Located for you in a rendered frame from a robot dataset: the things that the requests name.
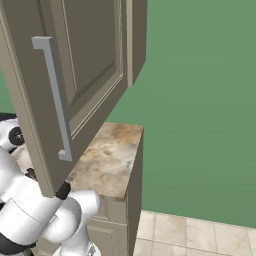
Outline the taupe cabinet door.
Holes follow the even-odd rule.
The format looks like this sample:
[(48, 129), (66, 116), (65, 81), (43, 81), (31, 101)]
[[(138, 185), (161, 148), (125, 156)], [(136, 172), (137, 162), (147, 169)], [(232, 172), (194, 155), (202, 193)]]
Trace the taupe cabinet door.
[[(74, 158), (32, 37), (54, 39)], [(125, 0), (0, 0), (0, 69), (43, 195), (52, 197), (127, 88)]]

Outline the taupe base cabinet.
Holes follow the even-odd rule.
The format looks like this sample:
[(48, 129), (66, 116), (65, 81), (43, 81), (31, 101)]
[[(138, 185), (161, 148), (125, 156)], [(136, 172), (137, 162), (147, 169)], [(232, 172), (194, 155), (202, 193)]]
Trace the taupe base cabinet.
[(142, 206), (142, 134), (94, 139), (68, 177), (72, 189), (94, 189), (99, 213), (88, 232), (102, 256), (133, 256)]

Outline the taupe wall cabinet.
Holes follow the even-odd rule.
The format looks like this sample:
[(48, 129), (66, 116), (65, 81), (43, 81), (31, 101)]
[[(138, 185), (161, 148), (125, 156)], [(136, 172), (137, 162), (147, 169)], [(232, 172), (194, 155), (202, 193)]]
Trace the taupe wall cabinet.
[(148, 0), (126, 0), (127, 73), (132, 87), (146, 61)]

